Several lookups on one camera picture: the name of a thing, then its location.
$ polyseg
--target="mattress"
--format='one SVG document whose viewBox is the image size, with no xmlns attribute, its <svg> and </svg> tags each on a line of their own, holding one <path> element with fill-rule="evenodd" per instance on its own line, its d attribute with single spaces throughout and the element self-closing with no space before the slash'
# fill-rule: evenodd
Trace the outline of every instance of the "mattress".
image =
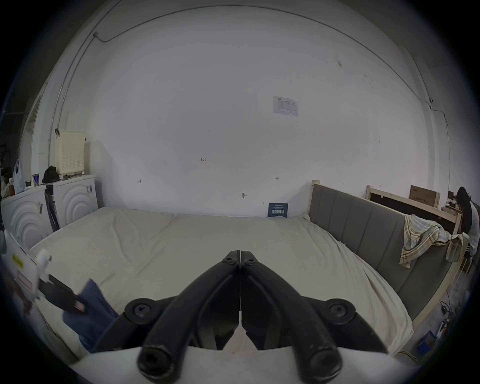
<svg viewBox="0 0 480 384">
<path fill-rule="evenodd" d="M 310 218 L 221 217 L 104 207 L 60 229 L 32 252 L 53 256 L 48 273 L 80 292 L 88 279 L 121 313 L 137 298 L 178 295 L 232 250 L 251 251 L 303 296 L 346 299 L 372 326 L 389 353 L 410 339 L 400 297 L 366 262 Z M 37 306 L 79 358 L 87 352 L 45 299 Z"/>
</svg>

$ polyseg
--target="bottle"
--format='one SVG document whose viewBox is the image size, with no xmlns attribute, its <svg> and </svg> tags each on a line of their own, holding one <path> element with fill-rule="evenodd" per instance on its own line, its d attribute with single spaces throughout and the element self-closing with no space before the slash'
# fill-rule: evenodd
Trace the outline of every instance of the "bottle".
<svg viewBox="0 0 480 384">
<path fill-rule="evenodd" d="M 14 186 L 13 186 L 13 177 L 10 177 L 10 178 L 8 179 L 8 184 L 7 184 L 7 185 L 8 185 L 8 187 L 9 187 L 9 189 L 10 189 L 10 196 L 15 195 L 15 188 L 14 188 Z"/>
</svg>

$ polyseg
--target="person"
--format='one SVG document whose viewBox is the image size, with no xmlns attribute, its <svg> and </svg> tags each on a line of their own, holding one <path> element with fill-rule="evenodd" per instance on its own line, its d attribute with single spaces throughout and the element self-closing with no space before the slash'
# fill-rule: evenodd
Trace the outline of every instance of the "person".
<svg viewBox="0 0 480 384">
<path fill-rule="evenodd" d="M 473 205 L 467 190 L 460 187 L 456 193 L 456 202 L 462 210 L 461 231 L 468 234 L 470 242 L 465 257 L 471 257 L 477 252 L 480 237 L 479 214 Z"/>
</svg>

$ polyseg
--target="blue cloth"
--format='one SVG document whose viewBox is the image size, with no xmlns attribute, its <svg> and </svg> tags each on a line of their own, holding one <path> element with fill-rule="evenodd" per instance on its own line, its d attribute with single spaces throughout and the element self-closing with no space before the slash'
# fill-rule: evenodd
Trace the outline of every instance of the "blue cloth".
<svg viewBox="0 0 480 384">
<path fill-rule="evenodd" d="M 85 349 L 92 352 L 97 341 L 119 315 L 110 307 L 92 279 L 88 280 L 78 296 L 87 303 L 86 314 L 64 312 L 63 322 L 78 334 Z"/>
</svg>

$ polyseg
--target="washing machine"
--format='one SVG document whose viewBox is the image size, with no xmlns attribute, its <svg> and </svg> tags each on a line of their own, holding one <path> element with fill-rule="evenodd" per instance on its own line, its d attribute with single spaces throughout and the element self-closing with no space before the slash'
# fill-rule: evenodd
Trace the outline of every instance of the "washing machine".
<svg viewBox="0 0 480 384">
<path fill-rule="evenodd" d="M 48 217 L 44 185 L 1 201 L 1 215 L 5 228 L 17 236 L 28 248 L 53 233 Z"/>
<path fill-rule="evenodd" d="M 72 176 L 45 186 L 50 218 L 55 230 L 98 209 L 95 175 Z"/>
</svg>

